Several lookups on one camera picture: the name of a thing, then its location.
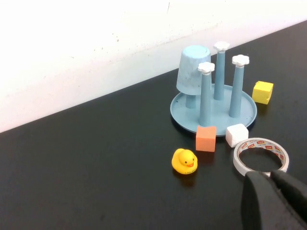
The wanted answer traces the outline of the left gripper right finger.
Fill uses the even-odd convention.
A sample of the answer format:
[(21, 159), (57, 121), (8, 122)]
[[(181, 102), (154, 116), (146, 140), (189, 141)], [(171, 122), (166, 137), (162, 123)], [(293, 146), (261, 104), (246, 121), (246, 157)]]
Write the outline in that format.
[(271, 172), (270, 178), (281, 193), (284, 206), (292, 217), (291, 228), (294, 229), (294, 220), (301, 230), (307, 229), (307, 185), (291, 175), (277, 170)]

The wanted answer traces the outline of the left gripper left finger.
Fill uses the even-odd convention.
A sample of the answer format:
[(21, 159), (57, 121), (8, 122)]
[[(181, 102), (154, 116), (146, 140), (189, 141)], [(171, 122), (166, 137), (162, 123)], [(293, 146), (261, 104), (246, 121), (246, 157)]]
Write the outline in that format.
[[(245, 230), (292, 230), (292, 217), (270, 175), (248, 172), (241, 199), (241, 218)], [(294, 230), (300, 225), (294, 220)]]

